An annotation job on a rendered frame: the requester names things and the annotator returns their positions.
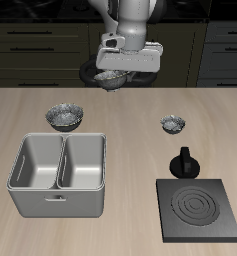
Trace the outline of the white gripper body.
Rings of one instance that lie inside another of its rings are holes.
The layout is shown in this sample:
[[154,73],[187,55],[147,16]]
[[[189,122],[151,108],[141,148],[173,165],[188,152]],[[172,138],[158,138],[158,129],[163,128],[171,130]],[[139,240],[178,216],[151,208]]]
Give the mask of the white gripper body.
[[163,46],[157,42],[146,42],[142,50],[133,54],[123,53],[118,48],[100,47],[96,67],[102,70],[156,73],[160,69],[162,53]]

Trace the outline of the medium grey speckled bowl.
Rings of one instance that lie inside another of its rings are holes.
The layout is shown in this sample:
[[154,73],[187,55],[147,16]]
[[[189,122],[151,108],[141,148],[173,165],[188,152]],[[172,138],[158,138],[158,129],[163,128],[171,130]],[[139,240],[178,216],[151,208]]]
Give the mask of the medium grey speckled bowl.
[[127,72],[108,70],[94,76],[97,84],[106,91],[118,90],[127,80]]

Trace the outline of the small grey speckled bowl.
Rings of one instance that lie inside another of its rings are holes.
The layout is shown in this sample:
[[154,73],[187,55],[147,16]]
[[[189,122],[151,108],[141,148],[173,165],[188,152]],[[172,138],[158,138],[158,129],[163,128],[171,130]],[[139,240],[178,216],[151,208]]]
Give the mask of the small grey speckled bowl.
[[180,133],[186,125],[186,122],[181,117],[175,115],[168,115],[163,117],[160,120],[160,123],[163,130],[169,134]]

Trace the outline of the large grey speckled bowl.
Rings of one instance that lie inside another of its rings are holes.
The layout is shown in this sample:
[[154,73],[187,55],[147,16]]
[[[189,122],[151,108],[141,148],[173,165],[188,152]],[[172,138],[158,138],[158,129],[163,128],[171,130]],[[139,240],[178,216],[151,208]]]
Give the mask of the large grey speckled bowl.
[[53,106],[45,115],[46,121],[59,132],[75,130],[82,122],[83,109],[72,103],[61,103]]

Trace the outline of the dark kitchen cupboard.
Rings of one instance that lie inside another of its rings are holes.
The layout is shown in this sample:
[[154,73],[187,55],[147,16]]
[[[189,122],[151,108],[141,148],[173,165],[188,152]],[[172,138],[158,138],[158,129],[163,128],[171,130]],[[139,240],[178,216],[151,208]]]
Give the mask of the dark kitchen cupboard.
[[[194,86],[208,14],[201,0],[166,0],[146,39],[164,47],[151,87]],[[82,64],[105,24],[88,0],[0,0],[0,87],[86,87]]]

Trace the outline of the grey drawer cabinet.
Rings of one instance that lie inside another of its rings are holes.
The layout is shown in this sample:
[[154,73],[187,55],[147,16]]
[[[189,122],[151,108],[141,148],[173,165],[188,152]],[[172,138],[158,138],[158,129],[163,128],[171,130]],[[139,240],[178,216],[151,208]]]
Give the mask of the grey drawer cabinet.
[[208,23],[197,86],[237,88],[237,21]]

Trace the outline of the round black knob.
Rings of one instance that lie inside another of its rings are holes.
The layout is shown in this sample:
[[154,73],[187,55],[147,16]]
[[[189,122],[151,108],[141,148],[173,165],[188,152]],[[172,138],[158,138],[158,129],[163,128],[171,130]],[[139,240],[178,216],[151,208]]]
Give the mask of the round black knob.
[[191,157],[189,148],[182,147],[180,154],[171,160],[169,170],[176,178],[194,179],[200,173],[200,165]]

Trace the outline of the white two-bin basket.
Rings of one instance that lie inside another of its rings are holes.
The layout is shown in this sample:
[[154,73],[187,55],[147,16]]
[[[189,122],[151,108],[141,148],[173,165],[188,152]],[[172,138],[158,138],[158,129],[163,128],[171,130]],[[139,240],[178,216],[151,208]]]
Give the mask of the white two-bin basket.
[[102,133],[29,133],[7,180],[27,218],[98,218],[104,210],[107,138]]

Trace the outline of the dark grey stove plate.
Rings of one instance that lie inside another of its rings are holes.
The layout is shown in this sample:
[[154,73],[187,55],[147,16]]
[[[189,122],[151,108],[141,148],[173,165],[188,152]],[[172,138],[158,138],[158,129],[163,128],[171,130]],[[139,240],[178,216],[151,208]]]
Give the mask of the dark grey stove plate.
[[157,179],[166,243],[236,243],[237,223],[221,179]]

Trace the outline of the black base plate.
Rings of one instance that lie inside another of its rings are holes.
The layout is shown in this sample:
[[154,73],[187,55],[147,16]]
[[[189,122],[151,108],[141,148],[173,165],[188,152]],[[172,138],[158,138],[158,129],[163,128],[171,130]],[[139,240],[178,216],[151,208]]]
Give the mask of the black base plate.
[[[101,70],[96,68],[97,55],[93,54],[89,60],[81,65],[79,76],[88,88],[99,88],[94,76],[101,73]],[[131,82],[126,82],[123,88],[149,88],[156,80],[157,74],[153,72],[136,72],[132,77]]]

